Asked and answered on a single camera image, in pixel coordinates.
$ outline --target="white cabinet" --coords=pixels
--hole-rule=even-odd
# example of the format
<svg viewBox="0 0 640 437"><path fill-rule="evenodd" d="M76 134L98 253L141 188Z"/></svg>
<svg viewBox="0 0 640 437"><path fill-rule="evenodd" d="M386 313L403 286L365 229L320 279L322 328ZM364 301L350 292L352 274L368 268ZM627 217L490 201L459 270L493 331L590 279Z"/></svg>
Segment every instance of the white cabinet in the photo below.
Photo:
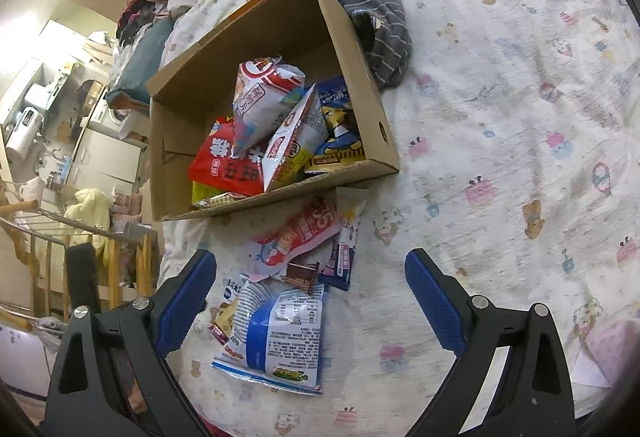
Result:
<svg viewBox="0 0 640 437"><path fill-rule="evenodd" d="M73 166L80 165L133 183L139 158L139 147L87 129L82 135Z"/></svg>
<svg viewBox="0 0 640 437"><path fill-rule="evenodd" d="M107 197L111 196L114 186L131 195L140 151L137 146L86 129L66 183L78 190L96 188Z"/></svg>
<svg viewBox="0 0 640 437"><path fill-rule="evenodd" d="M75 163L71 165L69 179L66 183L78 190L83 190L85 188L97 188L107 195L107 197L111 196L114 186L127 195L131 195L133 193L133 183L117 179L111 175L96 172L91 168Z"/></svg>

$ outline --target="candy wrapper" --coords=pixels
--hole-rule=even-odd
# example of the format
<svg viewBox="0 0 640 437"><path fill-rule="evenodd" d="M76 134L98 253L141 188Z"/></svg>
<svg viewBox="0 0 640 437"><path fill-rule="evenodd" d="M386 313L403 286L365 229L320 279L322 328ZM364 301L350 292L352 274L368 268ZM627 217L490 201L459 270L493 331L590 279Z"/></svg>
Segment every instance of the candy wrapper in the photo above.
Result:
<svg viewBox="0 0 640 437"><path fill-rule="evenodd" d="M296 393L320 394L320 341L324 285L311 295L278 295L246 282L238 295L233 330L211 364L234 377Z"/></svg>
<svg viewBox="0 0 640 437"><path fill-rule="evenodd" d="M233 138L233 118L218 118L191 163L189 179L220 189L220 193L226 191L242 196L262 193L264 185L260 161L264 152L256 145L241 159L234 159L231 157Z"/></svg>
<svg viewBox="0 0 640 437"><path fill-rule="evenodd" d="M318 282L347 291L351 284L358 224L367 203L369 190L336 188L335 195L340 215L340 232L334 239L331 258L318 277Z"/></svg>
<svg viewBox="0 0 640 437"><path fill-rule="evenodd" d="M344 78L338 76L318 83L316 89L331 138L318 148L305 173L333 172L364 160L362 140Z"/></svg>
<svg viewBox="0 0 640 437"><path fill-rule="evenodd" d="M335 206L316 199L290 218L281 229L248 244L246 274L252 281L281 273L298 255L317 247L340 231Z"/></svg>
<svg viewBox="0 0 640 437"><path fill-rule="evenodd" d="M280 58L257 58L241 63L234 94L236 132L234 157L278 128L304 94L305 75Z"/></svg>
<svg viewBox="0 0 640 437"><path fill-rule="evenodd" d="M264 191L275 190L295 181L300 170L328 135L318 92L315 86L311 86L289 112L267 146L262 158Z"/></svg>
<svg viewBox="0 0 640 437"><path fill-rule="evenodd" d="M209 327L211 334L223 345L229 341L229 336L231 336L234 314L238 308L238 295L246 281L247 278L241 274L225 279L224 298L220 303L216 318Z"/></svg>

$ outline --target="striped towel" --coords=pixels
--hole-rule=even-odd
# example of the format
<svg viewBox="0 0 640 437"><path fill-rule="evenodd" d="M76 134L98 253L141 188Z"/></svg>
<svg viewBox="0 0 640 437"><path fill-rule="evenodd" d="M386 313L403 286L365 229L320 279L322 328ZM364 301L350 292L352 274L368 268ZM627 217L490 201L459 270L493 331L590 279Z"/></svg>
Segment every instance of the striped towel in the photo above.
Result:
<svg viewBox="0 0 640 437"><path fill-rule="evenodd" d="M401 0L338 0L354 23L379 89L396 87L412 51Z"/></svg>

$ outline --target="cartoon bear print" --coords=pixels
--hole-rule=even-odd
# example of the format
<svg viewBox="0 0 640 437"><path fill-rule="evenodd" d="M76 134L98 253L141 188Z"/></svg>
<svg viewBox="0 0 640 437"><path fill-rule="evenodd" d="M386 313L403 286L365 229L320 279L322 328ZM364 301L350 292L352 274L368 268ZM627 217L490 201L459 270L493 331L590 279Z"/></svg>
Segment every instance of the cartoon bear print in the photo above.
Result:
<svg viewBox="0 0 640 437"><path fill-rule="evenodd" d="M273 426L283 437L300 424L300 416L295 413L279 413Z"/></svg>
<svg viewBox="0 0 640 437"><path fill-rule="evenodd" d="M200 377L202 375L200 372L200 362L195 359L191 360L191 375L193 377Z"/></svg>
<svg viewBox="0 0 640 437"><path fill-rule="evenodd" d="M491 181L483 181L482 176L479 175L476 180L469 181L465 194L470 206L481 208L491 204L497 191Z"/></svg>
<svg viewBox="0 0 640 437"><path fill-rule="evenodd" d="M584 341L596 324L596 319L602 313L602 306L595 298L591 298L586 304L577 309L574 312L574 336L581 342Z"/></svg>
<svg viewBox="0 0 640 437"><path fill-rule="evenodd" d="M341 410L336 414L334 424L336 426L355 428L358 424L358 413L353 411L353 406L345 406L344 410Z"/></svg>
<svg viewBox="0 0 640 437"><path fill-rule="evenodd" d="M626 265L629 265L631 262L636 260L637 253L638 247L636 246L634 239L625 237L625 240L620 242L620 247L616 252L616 260L618 261L618 266L625 267Z"/></svg>
<svg viewBox="0 0 640 437"><path fill-rule="evenodd" d="M424 136L418 136L409 142L409 157L417 159L431 151L431 143Z"/></svg>
<svg viewBox="0 0 640 437"><path fill-rule="evenodd" d="M404 223L404 216L396 207L380 212L380 218L373 221L373 234L382 240L385 245L390 245L398 234L398 226Z"/></svg>
<svg viewBox="0 0 640 437"><path fill-rule="evenodd" d="M525 204L522 207L522 216L527 223L527 227L524 232L530 240L538 238L542 227L545 225L545 220L542 218L542 205L538 199Z"/></svg>

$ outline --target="white paper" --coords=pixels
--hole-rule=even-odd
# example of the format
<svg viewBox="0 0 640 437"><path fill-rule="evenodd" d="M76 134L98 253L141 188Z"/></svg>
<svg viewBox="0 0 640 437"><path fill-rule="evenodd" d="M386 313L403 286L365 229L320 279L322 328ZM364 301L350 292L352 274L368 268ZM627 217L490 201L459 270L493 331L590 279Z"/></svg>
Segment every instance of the white paper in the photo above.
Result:
<svg viewBox="0 0 640 437"><path fill-rule="evenodd" d="M584 347L581 348L578 359L575 360L574 369L571 371L571 381L587 387L609 388L611 386L591 353Z"/></svg>

